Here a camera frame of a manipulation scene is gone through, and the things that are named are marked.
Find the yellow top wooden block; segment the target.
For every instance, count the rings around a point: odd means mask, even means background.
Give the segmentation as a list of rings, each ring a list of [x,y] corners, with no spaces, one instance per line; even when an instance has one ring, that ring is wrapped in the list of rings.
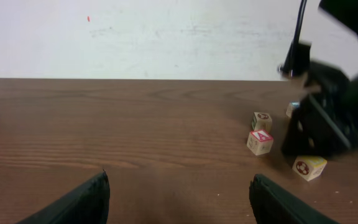
[[[321,175],[327,163],[326,159],[319,156],[298,156],[292,169],[306,181],[311,181]]]

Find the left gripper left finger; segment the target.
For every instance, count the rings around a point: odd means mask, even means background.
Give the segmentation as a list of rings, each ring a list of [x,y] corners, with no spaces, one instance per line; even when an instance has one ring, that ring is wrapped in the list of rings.
[[[102,171],[18,224],[106,224],[110,187]]]

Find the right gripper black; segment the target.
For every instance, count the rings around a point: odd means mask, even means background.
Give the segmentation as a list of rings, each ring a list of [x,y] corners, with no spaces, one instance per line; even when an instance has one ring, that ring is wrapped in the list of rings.
[[[321,90],[306,95],[292,113],[281,151],[286,156],[322,156],[358,149],[358,76],[311,62],[309,82]]]

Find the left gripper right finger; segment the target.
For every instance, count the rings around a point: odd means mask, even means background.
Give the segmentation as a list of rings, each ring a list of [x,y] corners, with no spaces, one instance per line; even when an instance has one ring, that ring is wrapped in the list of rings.
[[[263,174],[250,182],[249,200],[258,224],[336,224]]]

